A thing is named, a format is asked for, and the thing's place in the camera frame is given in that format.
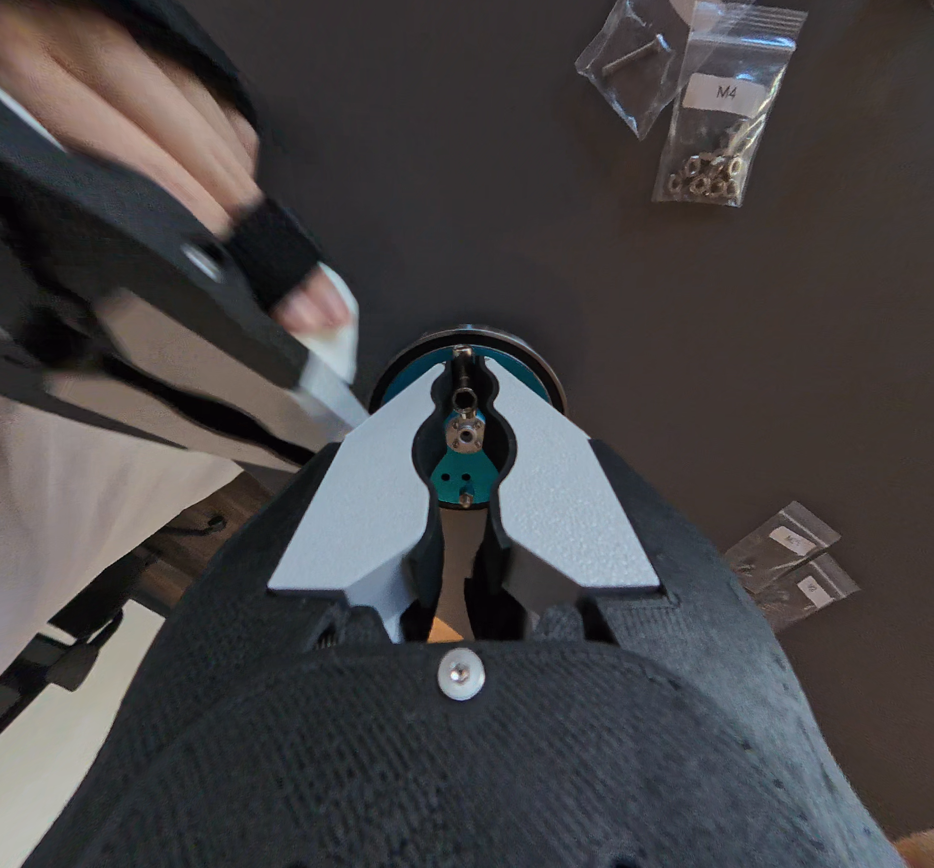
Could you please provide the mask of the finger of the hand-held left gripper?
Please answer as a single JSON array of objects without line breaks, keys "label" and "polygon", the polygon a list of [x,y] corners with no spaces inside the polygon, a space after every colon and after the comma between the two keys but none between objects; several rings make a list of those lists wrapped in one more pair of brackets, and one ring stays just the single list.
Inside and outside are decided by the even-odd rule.
[{"label": "finger of the hand-held left gripper", "polygon": [[45,387],[57,400],[190,452],[290,473],[314,456],[240,411],[151,380],[47,372]]},{"label": "finger of the hand-held left gripper", "polygon": [[280,327],[234,265],[156,265],[149,278],[126,271],[140,293],[114,287],[95,300],[96,374],[215,400],[300,447],[340,441],[368,418],[351,391],[359,307],[332,268],[312,278],[328,278],[353,316],[311,336]]}]

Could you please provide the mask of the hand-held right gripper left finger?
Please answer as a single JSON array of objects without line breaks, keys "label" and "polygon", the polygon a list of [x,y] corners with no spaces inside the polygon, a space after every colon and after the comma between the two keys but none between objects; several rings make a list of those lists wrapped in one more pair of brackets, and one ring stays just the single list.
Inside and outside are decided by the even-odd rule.
[{"label": "hand-held right gripper left finger", "polygon": [[333,598],[373,608],[391,642],[403,642],[403,614],[415,602],[431,606],[440,567],[416,580],[415,560],[443,555],[436,495],[414,459],[419,429],[435,414],[438,363],[394,397],[339,445],[268,581],[276,595]]}]

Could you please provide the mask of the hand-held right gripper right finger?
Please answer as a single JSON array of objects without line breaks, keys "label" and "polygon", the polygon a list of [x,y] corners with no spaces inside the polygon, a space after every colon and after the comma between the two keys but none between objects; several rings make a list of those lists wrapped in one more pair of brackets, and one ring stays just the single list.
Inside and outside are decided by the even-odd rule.
[{"label": "hand-held right gripper right finger", "polygon": [[490,503],[509,547],[508,592],[656,592],[660,579],[590,437],[497,361],[492,410],[514,440]]}]

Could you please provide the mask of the blue disc with black rim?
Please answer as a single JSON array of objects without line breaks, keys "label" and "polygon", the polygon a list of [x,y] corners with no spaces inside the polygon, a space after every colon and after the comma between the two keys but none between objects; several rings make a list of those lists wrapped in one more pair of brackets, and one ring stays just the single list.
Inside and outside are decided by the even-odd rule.
[{"label": "blue disc with black rim", "polygon": [[[452,363],[452,348],[457,345],[473,348],[475,363],[478,359],[496,361],[559,413],[568,412],[566,393],[559,378],[527,341],[492,326],[466,324],[426,333],[399,352],[377,380],[371,393],[370,412],[376,412],[400,395],[435,365]],[[486,418],[476,387],[475,368],[473,386],[477,392],[479,421],[449,423],[453,388],[443,406],[446,451],[431,474],[439,505],[443,508],[476,510],[486,507],[498,476],[494,462],[484,451]],[[475,489],[473,507],[469,509],[460,507],[458,502],[461,486],[466,482],[472,482]]]}]

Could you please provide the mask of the metal cross socket wrench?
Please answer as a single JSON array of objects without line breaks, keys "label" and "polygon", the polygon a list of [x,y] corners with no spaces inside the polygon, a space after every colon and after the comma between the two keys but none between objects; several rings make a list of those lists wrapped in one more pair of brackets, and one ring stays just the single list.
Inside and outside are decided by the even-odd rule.
[{"label": "metal cross socket wrench", "polygon": [[474,364],[473,348],[467,345],[452,348],[453,390],[449,423],[480,420],[477,392],[473,386]]}]

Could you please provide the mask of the person's left hand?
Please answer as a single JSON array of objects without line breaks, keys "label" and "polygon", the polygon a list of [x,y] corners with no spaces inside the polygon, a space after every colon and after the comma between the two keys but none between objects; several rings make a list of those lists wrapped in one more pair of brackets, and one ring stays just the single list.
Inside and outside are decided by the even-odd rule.
[{"label": "person's left hand", "polygon": [[263,200],[240,109],[86,1],[1,0],[1,84],[64,149],[153,181],[216,238]]}]

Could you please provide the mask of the person's white t-shirt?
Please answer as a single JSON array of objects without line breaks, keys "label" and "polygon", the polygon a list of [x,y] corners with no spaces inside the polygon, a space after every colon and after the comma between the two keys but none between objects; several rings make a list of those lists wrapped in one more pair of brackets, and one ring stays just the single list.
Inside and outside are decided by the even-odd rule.
[{"label": "person's white t-shirt", "polygon": [[3,398],[1,669],[100,572],[241,471]]}]

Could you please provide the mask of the clear plastic parts bag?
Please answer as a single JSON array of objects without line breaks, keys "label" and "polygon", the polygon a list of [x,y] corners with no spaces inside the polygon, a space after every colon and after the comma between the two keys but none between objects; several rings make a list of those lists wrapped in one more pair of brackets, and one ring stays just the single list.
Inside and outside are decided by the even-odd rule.
[{"label": "clear plastic parts bag", "polygon": [[616,0],[575,61],[639,140],[674,98],[695,5],[757,0]]},{"label": "clear plastic parts bag", "polygon": [[741,208],[807,18],[759,4],[695,4],[654,203]]},{"label": "clear plastic parts bag", "polygon": [[792,501],[728,548],[724,559],[749,594],[759,594],[838,544],[842,534]]},{"label": "clear plastic parts bag", "polygon": [[775,633],[860,592],[858,583],[829,552],[795,567],[751,596]]}]

